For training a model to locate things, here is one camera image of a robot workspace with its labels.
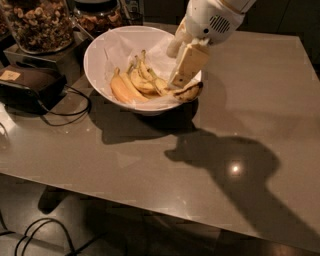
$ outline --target jar lid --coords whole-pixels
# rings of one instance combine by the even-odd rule
[[[76,8],[87,12],[101,12],[116,7],[117,0],[74,0]]]

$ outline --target dark floor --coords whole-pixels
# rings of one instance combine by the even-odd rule
[[[176,218],[100,199],[48,188],[0,174],[0,256],[14,255],[14,249],[28,226],[41,218],[58,220],[68,230],[75,249],[103,234],[81,255],[239,255],[316,256],[285,245],[247,237]],[[39,222],[29,230],[30,237]],[[25,253],[25,239],[17,255],[60,256],[70,249],[66,235],[56,222],[47,223],[34,236]]]

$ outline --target gray tabletop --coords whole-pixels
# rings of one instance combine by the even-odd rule
[[[297,37],[235,32],[198,101],[142,117],[82,77],[66,126],[0,107],[0,172],[320,252],[320,83]],[[81,108],[67,95],[55,110]]]

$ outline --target banana bunch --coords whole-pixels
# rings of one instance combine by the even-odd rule
[[[146,64],[146,51],[142,50],[141,56],[135,56],[126,71],[115,68],[110,87],[115,98],[123,103],[147,102],[166,95],[172,95],[180,102],[189,102],[200,95],[203,84],[196,81],[182,89],[170,89],[167,81]]]

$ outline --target glass jar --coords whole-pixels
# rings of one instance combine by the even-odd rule
[[[11,34],[29,54],[60,51],[73,42],[65,0],[0,0]]]
[[[9,31],[7,22],[4,19],[2,12],[0,10],[0,36],[5,35]]]
[[[93,37],[122,26],[117,0],[75,0],[74,16]]]

